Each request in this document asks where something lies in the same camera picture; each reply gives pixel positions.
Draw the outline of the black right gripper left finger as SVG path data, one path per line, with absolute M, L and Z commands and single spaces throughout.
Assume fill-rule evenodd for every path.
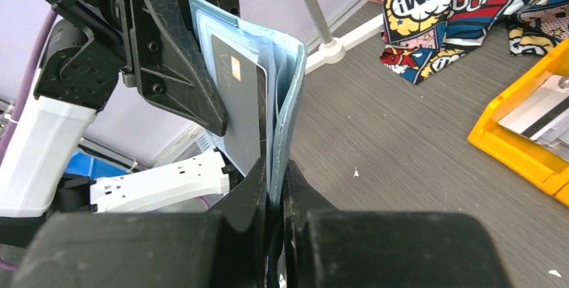
M 13 287 L 263 287 L 266 161 L 203 213 L 60 213 Z

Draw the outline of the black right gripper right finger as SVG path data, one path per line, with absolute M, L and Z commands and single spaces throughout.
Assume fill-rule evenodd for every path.
M 289 287 L 510 287 L 486 228 L 465 213 L 344 211 L 290 161 L 284 176 Z

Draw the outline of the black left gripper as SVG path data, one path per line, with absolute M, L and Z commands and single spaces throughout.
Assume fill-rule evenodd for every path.
M 125 46 L 123 0 L 45 0 L 56 14 L 80 29 L 102 60 L 132 72 Z M 225 134 L 227 112 L 188 31 L 178 0 L 130 0 L 131 43 L 139 94 L 151 105 L 191 120 L 217 136 Z

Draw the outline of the black VIP credit card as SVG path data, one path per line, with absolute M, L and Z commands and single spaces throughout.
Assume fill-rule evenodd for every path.
M 227 111 L 219 149 L 247 175 L 266 146 L 266 71 L 224 39 L 210 35 L 217 90 Z

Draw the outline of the blue leather card holder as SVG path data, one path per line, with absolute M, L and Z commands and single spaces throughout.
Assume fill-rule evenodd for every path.
M 206 0 L 189 0 L 194 32 L 215 86 L 211 34 L 224 39 L 266 71 L 267 191 L 271 205 L 280 203 L 284 174 L 307 63 L 307 50 L 298 39 L 247 22 Z

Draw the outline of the yellow three-compartment bin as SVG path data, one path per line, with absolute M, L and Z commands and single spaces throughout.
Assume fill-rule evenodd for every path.
M 487 105 L 468 141 L 568 204 L 567 40 Z

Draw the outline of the white magnetic stripe card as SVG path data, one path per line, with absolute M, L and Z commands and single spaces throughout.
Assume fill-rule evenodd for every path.
M 568 77 L 550 76 L 499 125 L 531 141 L 553 146 L 568 135 Z

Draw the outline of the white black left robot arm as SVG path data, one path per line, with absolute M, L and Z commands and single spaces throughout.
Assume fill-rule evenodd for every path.
M 150 105 L 222 136 L 227 111 L 198 43 L 189 0 L 45 0 L 24 96 L 1 137 L 1 243 L 25 248 L 56 211 L 96 212 L 91 180 L 66 167 L 81 151 L 117 163 L 84 137 L 118 82 Z M 206 0 L 232 15 L 239 0 Z

